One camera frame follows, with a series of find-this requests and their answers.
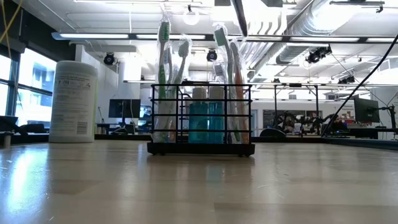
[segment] fluorescent light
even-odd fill
[[[123,0],[74,0],[74,2],[81,3],[97,3],[97,4],[168,4],[168,5],[186,5],[201,6],[202,2],[194,1],[123,1]]]
[[[123,82],[125,82],[125,83],[156,83],[154,80],[140,80],[140,81],[125,80]]]
[[[273,36],[268,37],[268,36],[250,35],[249,37],[246,38],[246,40],[281,41],[282,37],[273,37]]]
[[[329,47],[328,44],[317,43],[286,43],[288,47]]]
[[[158,35],[157,34],[137,34],[137,39],[157,39]],[[181,39],[183,37],[188,37],[190,39],[195,39],[195,40],[204,40],[206,38],[205,35],[175,35],[171,34],[169,36],[170,39]]]
[[[392,43],[392,41],[394,41],[394,38],[378,38],[378,37],[372,37],[372,38],[368,38],[366,40],[367,42],[385,42],[385,43]]]
[[[60,34],[66,39],[128,39],[128,34]]]
[[[307,42],[357,42],[359,37],[291,37],[291,41]]]

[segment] monitor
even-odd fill
[[[141,100],[110,99],[110,118],[139,118]]]
[[[378,101],[354,98],[354,107],[356,121],[380,123]]]

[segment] window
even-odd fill
[[[21,54],[15,114],[18,126],[44,124],[50,128],[56,65],[55,61],[29,49]]]
[[[11,59],[0,55],[0,78],[3,80],[10,79]]]
[[[44,124],[50,128],[52,96],[29,90],[18,90],[16,116],[17,125]]]
[[[0,116],[6,115],[8,86],[0,84]]]
[[[19,84],[53,91],[56,62],[26,49],[21,54],[21,66],[19,67]]]

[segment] toothbrush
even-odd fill
[[[159,42],[160,42],[160,58],[159,58],[159,72],[158,79],[159,84],[166,84],[166,74],[164,70],[164,47],[166,43],[169,41],[170,37],[170,23],[162,22],[159,28]],[[159,99],[166,98],[166,89],[165,86],[159,87]]]
[[[241,59],[239,57],[239,50],[238,46],[232,42],[231,43],[231,50],[232,53],[234,54],[234,63],[235,63],[235,84],[237,85],[242,85],[242,75],[241,75],[241,69],[240,69],[240,63]],[[241,86],[236,87],[236,96],[238,99],[243,100],[243,88]],[[245,113],[245,105],[243,102],[238,102],[238,114],[244,114]],[[248,129],[248,124],[246,123],[245,118],[241,118],[239,121],[240,126],[243,128],[243,130]],[[247,144],[249,143],[249,133],[242,133],[242,141],[243,143]]]
[[[214,36],[217,42],[217,45],[219,47],[224,46],[226,49],[226,55],[227,55],[227,60],[228,60],[228,66],[227,66],[227,74],[228,74],[228,83],[232,84],[233,83],[233,79],[232,79],[232,69],[233,69],[233,56],[232,56],[232,52],[231,49],[229,48],[229,44],[228,44],[228,40],[226,38],[226,35],[224,33],[224,29],[222,27],[220,27],[219,29],[217,29],[214,32]],[[235,96],[235,88],[233,88],[232,86],[229,88],[229,97],[230,98],[234,98],[233,96]],[[234,104],[231,102],[230,106],[229,106],[229,113],[233,113],[234,110]],[[228,129],[233,130],[233,121],[232,119],[228,119]],[[238,133],[235,134],[231,134],[231,139],[232,139],[232,143],[236,143],[236,137],[239,137]]]
[[[184,73],[184,67],[185,67],[185,63],[186,63],[186,59],[189,55],[189,41],[186,40],[178,49],[178,56],[180,56],[182,58],[182,62],[181,62],[181,66],[180,66],[180,70],[177,73],[177,76],[173,79],[173,84],[181,84],[182,81],[182,77],[183,77],[183,73]],[[174,96],[174,94],[178,94],[176,93],[177,88],[175,86],[172,87],[172,91],[171,91],[171,97],[176,97]],[[171,124],[171,129],[174,129],[174,122],[172,121]],[[175,133],[172,131],[170,132],[170,140],[174,141],[175,139]]]
[[[167,84],[171,84],[172,79],[173,79],[173,63],[172,63],[171,46],[167,49],[167,63],[169,64],[169,79],[167,80]]]
[[[159,55],[159,71],[157,74],[159,84],[166,84],[166,74],[164,69],[164,48],[166,43],[169,41],[170,37],[170,23],[162,22],[160,23],[158,40],[160,42],[160,55]],[[166,88],[165,86],[159,87],[159,99],[166,98]],[[159,102],[158,110],[159,113],[164,113],[168,102]],[[165,129],[167,128],[167,118],[159,117],[155,123],[155,129]],[[153,135],[153,139],[155,142],[166,142],[167,135],[165,133],[156,132]]]

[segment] toothbrush head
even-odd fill
[[[228,41],[226,40],[225,32],[223,28],[219,28],[218,30],[214,31],[214,37],[216,39],[217,45],[227,46]]]
[[[229,46],[231,47],[232,54],[234,55],[234,58],[239,61],[239,49],[238,49],[238,46],[234,42],[232,42]]]
[[[167,42],[170,38],[170,23],[169,22],[162,22],[160,24],[158,39],[160,42]]]
[[[184,41],[184,43],[178,49],[178,56],[188,57],[189,54],[189,41]]]

